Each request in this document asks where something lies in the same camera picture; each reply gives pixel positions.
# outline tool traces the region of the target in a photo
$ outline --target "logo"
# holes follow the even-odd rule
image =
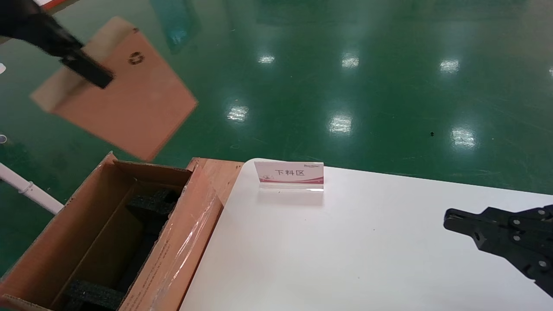
[[[140,52],[134,52],[129,57],[129,64],[138,65],[144,61],[144,55]]]

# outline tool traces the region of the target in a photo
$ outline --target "cardboard box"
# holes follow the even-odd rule
[[[66,67],[32,95],[37,105],[150,162],[196,107],[196,99],[146,37],[112,18],[83,50],[115,78],[103,90]]]
[[[180,197],[119,310],[178,310],[222,211],[200,167],[119,161],[110,153],[0,282],[0,307],[62,310],[75,279],[114,288],[143,223],[126,208],[161,188]]]

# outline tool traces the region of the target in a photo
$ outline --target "green floor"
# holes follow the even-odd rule
[[[86,40],[114,15],[199,100],[156,163],[316,160],[553,194],[549,0],[80,0],[56,17]],[[11,40],[0,63],[0,162],[65,202],[114,148],[29,99],[55,59]],[[50,218],[0,184],[0,272]]]

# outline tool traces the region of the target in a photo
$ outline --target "open cardboard box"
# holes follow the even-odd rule
[[[110,153],[0,283],[0,307],[62,310],[74,280],[114,288],[144,224],[126,204],[169,188],[180,197],[118,310],[178,310],[222,211],[200,167],[120,161]]]

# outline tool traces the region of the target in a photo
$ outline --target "white pipe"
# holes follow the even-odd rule
[[[30,198],[38,205],[52,212],[54,215],[64,207],[62,203],[52,198],[52,196],[41,188],[38,188],[33,182],[26,181],[23,177],[19,176],[16,172],[2,163],[0,163],[0,179],[16,188],[19,193],[24,194],[27,198]]]

